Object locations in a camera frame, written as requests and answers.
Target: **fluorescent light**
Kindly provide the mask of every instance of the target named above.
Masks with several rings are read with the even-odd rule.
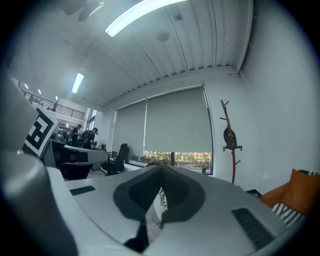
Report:
[[[168,6],[174,3],[183,2],[187,0],[144,0],[135,6],[131,7],[129,10],[125,11],[118,18],[116,18],[105,30],[105,32],[110,36],[114,37],[121,30],[123,30],[130,23],[139,19],[143,15],[146,15],[158,8]]]
[[[76,78],[74,80],[73,87],[72,87],[72,90],[71,90],[74,94],[77,93],[77,91],[79,89],[79,86],[80,86],[80,84],[82,82],[82,79],[84,79],[84,77],[85,76],[83,74],[80,74],[80,73],[78,73],[76,75]]]
[[[94,14],[96,11],[98,11],[102,6],[104,6],[104,5],[105,5],[105,2],[99,2],[99,5],[100,5],[100,6],[98,6],[97,8],[95,8],[95,9],[93,10],[93,12],[90,13],[89,17],[90,17],[92,14]]]

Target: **wooden coat stand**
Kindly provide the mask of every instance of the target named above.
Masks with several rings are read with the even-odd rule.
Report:
[[[227,101],[226,103],[224,103],[223,100],[221,100],[221,104],[222,104],[222,108],[223,108],[223,111],[224,111],[224,114],[225,114],[225,118],[223,117],[220,117],[220,119],[222,120],[226,120],[226,123],[227,123],[227,126],[228,126],[228,130],[229,130],[229,139],[230,139],[230,145],[231,146],[226,146],[226,147],[223,147],[223,151],[225,151],[225,149],[228,149],[228,150],[231,150],[231,154],[232,154],[232,184],[235,184],[235,177],[236,177],[236,165],[241,161],[237,161],[236,162],[236,153],[235,153],[235,149],[240,149],[242,151],[242,146],[237,146],[235,145],[235,142],[234,142],[234,137],[232,135],[232,129],[231,129],[231,125],[230,125],[230,120],[229,120],[229,117],[228,117],[228,113],[227,113],[227,108],[226,108],[226,105],[229,103],[229,101]]]

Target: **office chair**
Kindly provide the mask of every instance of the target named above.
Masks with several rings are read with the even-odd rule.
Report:
[[[105,175],[114,175],[118,172],[122,172],[125,169],[124,160],[129,153],[128,144],[124,143],[120,146],[119,154],[117,155],[115,162],[104,162],[100,166],[100,170]]]

